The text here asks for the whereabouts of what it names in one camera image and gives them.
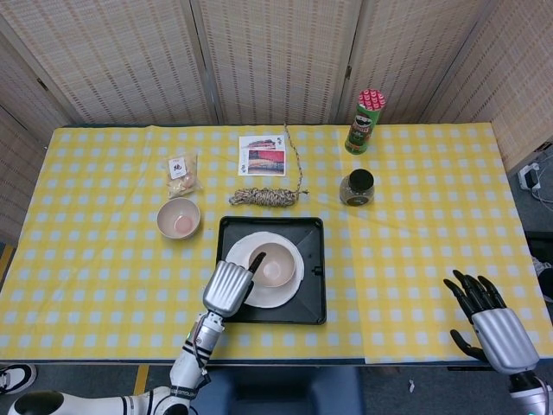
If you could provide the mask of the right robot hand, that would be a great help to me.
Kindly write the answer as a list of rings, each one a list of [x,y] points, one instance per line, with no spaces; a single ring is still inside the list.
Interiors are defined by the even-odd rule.
[[[489,364],[496,372],[515,375],[530,372],[537,366],[540,357],[517,314],[509,308],[499,290],[487,278],[476,278],[458,270],[457,279],[445,278],[443,283],[471,324],[480,343],[470,345],[461,333],[449,331],[457,348],[464,354]]]

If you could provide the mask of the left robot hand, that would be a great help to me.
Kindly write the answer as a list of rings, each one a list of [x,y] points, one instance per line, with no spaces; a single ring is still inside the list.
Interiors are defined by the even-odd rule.
[[[203,293],[207,311],[222,318],[234,316],[249,295],[253,276],[265,256],[265,252],[259,253],[249,268],[220,260]]]

